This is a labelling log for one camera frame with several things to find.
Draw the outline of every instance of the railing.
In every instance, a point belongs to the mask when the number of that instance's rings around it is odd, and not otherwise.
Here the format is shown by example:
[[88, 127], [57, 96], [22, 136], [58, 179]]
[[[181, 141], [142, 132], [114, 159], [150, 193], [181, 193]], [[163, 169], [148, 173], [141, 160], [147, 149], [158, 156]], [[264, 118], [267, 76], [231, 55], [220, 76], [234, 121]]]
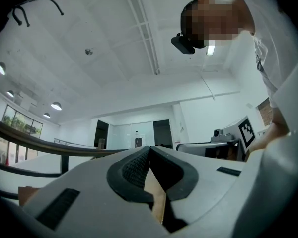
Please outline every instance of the railing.
[[[42, 139], [38, 139], [30, 135], [27, 135], [23, 132], [20, 132], [2, 123], [1, 121], [0, 121], [0, 137], [12, 143], [15, 143], [36, 151], [61, 156], [60, 173], [41, 173], [41, 172], [11, 167], [0, 163], [1, 170], [14, 173], [14, 174], [24, 175], [24, 176], [56, 178], [69, 170], [69, 156], [93, 157], [97, 159], [97, 158], [109, 156], [114, 153], [125, 151], [125, 149], [98, 150], [98, 149], [90, 149], [90, 148], [80, 148], [80, 147], [66, 146], [66, 145], [60, 145], [52, 142], [47, 142]], [[10, 193], [10, 192], [5, 192], [0, 190], [0, 195], [5, 198], [17, 199], [17, 194]]]
[[54, 143], [60, 144], [60, 145], [80, 145], [80, 144], [71, 143], [71, 142], [64, 141], [64, 140], [57, 139], [57, 138], [54, 138]]

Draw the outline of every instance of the ceiling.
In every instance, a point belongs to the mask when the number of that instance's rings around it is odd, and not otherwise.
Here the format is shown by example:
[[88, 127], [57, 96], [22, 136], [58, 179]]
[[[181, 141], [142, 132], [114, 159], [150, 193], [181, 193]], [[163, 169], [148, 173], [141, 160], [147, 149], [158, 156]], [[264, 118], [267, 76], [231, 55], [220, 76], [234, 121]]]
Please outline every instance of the ceiling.
[[[205, 49], [183, 55], [172, 46], [180, 11], [191, 0], [55, 1], [63, 16], [47, 0], [31, 2], [23, 5], [30, 27], [18, 26], [9, 14], [0, 33], [0, 61], [7, 67], [0, 91], [22, 91], [36, 102], [30, 112], [51, 112], [53, 122], [62, 113], [52, 102], [66, 109], [109, 83], [227, 68], [231, 42], [216, 46], [213, 56]], [[24, 21], [20, 10], [16, 15]]]

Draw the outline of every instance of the brick wall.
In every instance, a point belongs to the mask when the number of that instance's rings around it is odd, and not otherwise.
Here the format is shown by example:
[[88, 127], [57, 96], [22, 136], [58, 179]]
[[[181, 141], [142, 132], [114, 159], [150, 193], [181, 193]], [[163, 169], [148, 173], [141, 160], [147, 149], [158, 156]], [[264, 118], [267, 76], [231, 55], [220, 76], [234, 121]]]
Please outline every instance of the brick wall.
[[269, 98], [267, 98], [265, 101], [263, 101], [257, 109], [259, 110], [262, 119], [264, 121], [264, 125], [267, 126], [271, 123], [273, 119], [273, 109], [270, 106]]

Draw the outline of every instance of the black rubber grip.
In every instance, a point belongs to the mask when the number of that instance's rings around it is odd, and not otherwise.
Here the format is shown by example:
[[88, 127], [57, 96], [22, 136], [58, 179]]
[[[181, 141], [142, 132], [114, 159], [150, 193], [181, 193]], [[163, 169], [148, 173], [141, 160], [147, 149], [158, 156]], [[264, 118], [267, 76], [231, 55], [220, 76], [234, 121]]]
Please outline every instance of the black rubber grip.
[[150, 148], [149, 158], [151, 170], [166, 192], [168, 200], [186, 198], [193, 191], [199, 174], [192, 165], [155, 146]]
[[241, 173], [240, 170], [236, 170], [236, 169], [229, 169], [229, 168], [225, 168], [225, 167], [219, 167], [217, 169], [217, 171], [229, 174], [229, 175], [233, 175], [233, 176], [239, 176], [239, 174]]
[[153, 207], [153, 195], [144, 191], [145, 180], [150, 168], [149, 147], [114, 163], [107, 171], [109, 186], [128, 202], [146, 203]]

